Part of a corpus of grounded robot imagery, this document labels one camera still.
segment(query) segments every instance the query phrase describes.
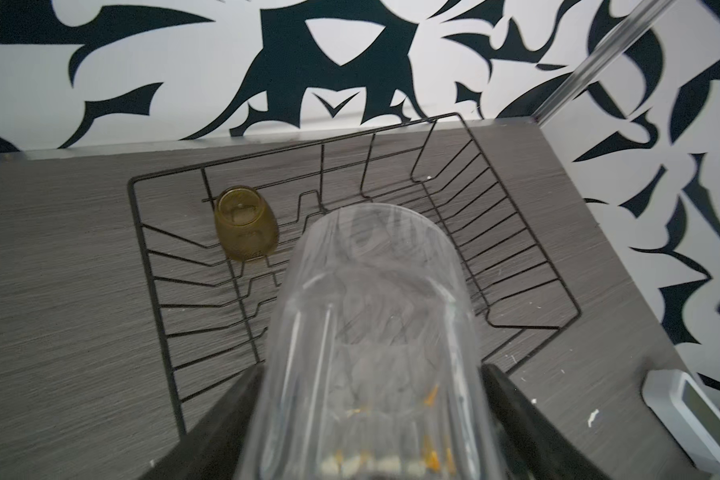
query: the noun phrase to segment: transparent glass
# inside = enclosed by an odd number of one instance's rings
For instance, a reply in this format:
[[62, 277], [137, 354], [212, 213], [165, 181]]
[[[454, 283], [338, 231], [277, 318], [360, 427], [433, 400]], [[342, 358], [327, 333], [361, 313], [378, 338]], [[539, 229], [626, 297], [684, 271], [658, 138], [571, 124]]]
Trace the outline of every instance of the transparent glass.
[[448, 237], [401, 206], [324, 216], [278, 295], [236, 478], [503, 478]]

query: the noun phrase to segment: yellow cup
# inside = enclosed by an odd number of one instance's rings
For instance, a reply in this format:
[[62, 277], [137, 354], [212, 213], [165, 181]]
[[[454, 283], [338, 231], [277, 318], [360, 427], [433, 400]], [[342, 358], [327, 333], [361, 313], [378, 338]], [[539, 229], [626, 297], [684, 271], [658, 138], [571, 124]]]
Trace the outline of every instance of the yellow cup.
[[259, 192], [231, 187], [219, 196], [213, 211], [216, 234], [227, 258], [243, 262], [269, 255], [277, 248], [277, 219]]

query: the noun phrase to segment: dish rack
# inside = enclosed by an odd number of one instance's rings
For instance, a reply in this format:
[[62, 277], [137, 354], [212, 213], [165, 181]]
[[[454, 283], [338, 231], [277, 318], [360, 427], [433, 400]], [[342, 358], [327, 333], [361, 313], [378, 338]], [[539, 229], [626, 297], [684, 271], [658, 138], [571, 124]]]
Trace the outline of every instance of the dish rack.
[[[436, 128], [442, 120], [455, 121]], [[266, 360], [269, 316], [290, 252], [309, 225], [341, 206], [406, 206], [443, 229], [461, 258], [483, 362], [512, 373], [580, 316], [459, 114], [269, 150], [238, 148], [249, 152], [128, 182], [180, 436], [221, 386]], [[280, 237], [274, 254], [239, 263], [224, 256], [213, 208], [218, 194], [241, 184], [268, 201]]]

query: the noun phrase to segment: patterned wall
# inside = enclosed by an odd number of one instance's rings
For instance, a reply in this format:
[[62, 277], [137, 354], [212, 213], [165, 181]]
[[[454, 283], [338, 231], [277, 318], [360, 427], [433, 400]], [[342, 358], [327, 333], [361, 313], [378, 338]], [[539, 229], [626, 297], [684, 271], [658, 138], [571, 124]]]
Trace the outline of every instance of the patterned wall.
[[0, 0], [0, 152], [528, 115], [635, 4]]
[[720, 406], [720, 0], [676, 0], [543, 131]]

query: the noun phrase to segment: clear container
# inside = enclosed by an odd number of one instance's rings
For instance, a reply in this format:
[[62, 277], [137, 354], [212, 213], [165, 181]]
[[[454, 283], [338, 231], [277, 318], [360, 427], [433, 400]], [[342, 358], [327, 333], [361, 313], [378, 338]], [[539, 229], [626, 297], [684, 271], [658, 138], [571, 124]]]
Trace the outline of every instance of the clear container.
[[324, 216], [272, 315], [238, 479], [503, 478], [448, 237], [401, 206]]

